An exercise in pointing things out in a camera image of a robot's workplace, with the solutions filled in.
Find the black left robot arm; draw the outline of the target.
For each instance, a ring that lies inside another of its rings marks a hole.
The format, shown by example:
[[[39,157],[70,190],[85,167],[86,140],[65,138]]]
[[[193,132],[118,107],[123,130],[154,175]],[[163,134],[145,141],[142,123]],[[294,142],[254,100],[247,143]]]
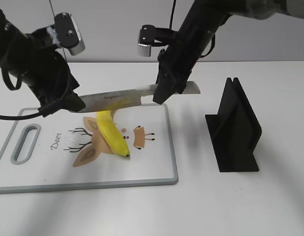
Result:
[[[37,113],[3,116],[0,120],[26,120],[46,117],[61,109],[78,112],[85,103],[74,92],[79,83],[64,57],[65,48],[76,56],[85,50],[79,28],[68,12],[54,17],[54,23],[32,33],[23,33],[0,9],[0,69],[6,87],[15,91],[26,84],[40,103]]]

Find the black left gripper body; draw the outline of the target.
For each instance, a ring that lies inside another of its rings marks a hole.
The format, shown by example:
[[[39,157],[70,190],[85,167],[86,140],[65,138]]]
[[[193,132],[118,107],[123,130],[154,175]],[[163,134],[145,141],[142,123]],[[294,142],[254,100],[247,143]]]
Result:
[[[43,117],[59,110],[78,112],[86,107],[74,92],[79,83],[60,53],[52,51],[41,54],[35,62],[35,69],[37,77],[30,89],[40,103],[38,111]]]

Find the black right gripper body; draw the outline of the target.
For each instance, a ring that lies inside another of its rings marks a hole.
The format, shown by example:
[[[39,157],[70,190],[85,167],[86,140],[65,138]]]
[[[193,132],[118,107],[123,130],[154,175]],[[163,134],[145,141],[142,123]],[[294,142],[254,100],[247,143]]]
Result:
[[[182,94],[185,90],[187,80],[198,60],[198,50],[169,46],[160,50],[157,60],[157,87],[153,102],[164,103],[173,94]]]

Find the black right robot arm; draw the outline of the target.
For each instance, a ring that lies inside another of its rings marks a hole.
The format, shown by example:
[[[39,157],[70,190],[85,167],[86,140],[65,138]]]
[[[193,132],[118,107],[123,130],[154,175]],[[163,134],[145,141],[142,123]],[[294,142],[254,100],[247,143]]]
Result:
[[[145,26],[142,39],[167,46],[158,55],[157,88],[153,101],[164,103],[171,95],[183,93],[192,69],[215,33],[233,15],[264,20],[275,13],[304,19],[304,0],[196,0],[178,31]]]

